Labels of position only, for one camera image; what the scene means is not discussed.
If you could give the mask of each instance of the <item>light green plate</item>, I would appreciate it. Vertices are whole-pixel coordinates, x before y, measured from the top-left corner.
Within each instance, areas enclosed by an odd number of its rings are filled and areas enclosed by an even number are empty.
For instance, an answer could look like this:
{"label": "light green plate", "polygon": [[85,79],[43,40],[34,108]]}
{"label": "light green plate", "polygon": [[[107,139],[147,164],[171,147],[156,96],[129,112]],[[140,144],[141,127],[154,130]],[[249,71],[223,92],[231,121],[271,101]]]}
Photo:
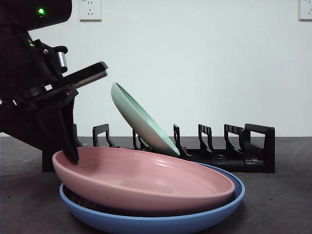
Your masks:
{"label": "light green plate", "polygon": [[180,155],[170,138],[124,88],[114,83],[111,94],[124,119],[155,152],[170,156]]}

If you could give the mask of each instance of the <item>green led light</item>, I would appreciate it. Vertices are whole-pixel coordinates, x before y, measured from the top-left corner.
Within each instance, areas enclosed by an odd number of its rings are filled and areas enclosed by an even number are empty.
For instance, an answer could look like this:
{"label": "green led light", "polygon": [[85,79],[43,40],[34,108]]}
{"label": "green led light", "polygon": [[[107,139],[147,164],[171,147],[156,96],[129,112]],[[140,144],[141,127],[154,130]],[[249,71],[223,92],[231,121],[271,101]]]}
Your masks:
{"label": "green led light", "polygon": [[39,14],[41,14],[41,15],[44,15],[44,14],[45,14],[45,11],[44,11],[43,8],[40,8],[40,9],[38,10],[38,12],[39,12]]}

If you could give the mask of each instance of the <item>stacked plates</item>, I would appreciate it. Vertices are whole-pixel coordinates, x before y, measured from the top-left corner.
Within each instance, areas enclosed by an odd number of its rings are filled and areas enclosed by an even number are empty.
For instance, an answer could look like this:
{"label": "stacked plates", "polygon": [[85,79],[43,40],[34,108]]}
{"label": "stacked plates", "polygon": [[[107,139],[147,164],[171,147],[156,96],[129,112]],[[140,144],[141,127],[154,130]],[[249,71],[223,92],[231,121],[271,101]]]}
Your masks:
{"label": "stacked plates", "polygon": [[61,185],[59,192],[69,211],[76,218],[104,232],[113,234],[191,234],[210,228],[226,219],[237,209],[245,194],[244,184],[236,176],[213,166],[204,166],[231,179],[235,184],[235,190],[226,205],[197,214],[168,217],[120,215],[82,198],[66,189],[64,184]]}
{"label": "stacked plates", "polygon": [[53,156],[68,188],[60,194],[74,216],[105,232],[198,232],[224,220],[244,196],[238,178],[212,166],[127,149],[78,150],[78,165],[63,152]]}

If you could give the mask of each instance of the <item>white wall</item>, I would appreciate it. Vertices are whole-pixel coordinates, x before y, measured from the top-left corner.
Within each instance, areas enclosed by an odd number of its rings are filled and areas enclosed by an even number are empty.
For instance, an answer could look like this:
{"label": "white wall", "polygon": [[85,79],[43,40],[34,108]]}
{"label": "white wall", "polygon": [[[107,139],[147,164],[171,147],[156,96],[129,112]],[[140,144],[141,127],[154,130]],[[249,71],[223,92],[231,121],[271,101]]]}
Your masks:
{"label": "white wall", "polygon": [[197,124],[269,125],[277,136],[312,136],[312,22],[298,21],[297,0],[102,0],[102,22],[69,21],[31,32],[69,49],[69,73],[97,61],[109,76],[80,88],[79,136],[109,123],[131,129],[114,106],[118,82],[172,136]]}

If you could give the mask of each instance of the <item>robotic arm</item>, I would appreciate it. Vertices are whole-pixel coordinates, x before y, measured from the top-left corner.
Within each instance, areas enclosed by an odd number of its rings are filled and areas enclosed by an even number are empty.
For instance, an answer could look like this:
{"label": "robotic arm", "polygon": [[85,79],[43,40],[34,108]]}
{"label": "robotic arm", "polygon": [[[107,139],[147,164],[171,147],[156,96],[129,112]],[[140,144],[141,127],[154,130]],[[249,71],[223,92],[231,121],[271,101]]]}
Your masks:
{"label": "robotic arm", "polygon": [[28,34],[67,21],[71,11],[71,0],[0,2],[0,132],[42,150],[43,171],[53,170],[52,155],[59,150],[78,162],[76,89],[107,76],[106,64],[99,62],[63,77],[67,48],[33,41]]}

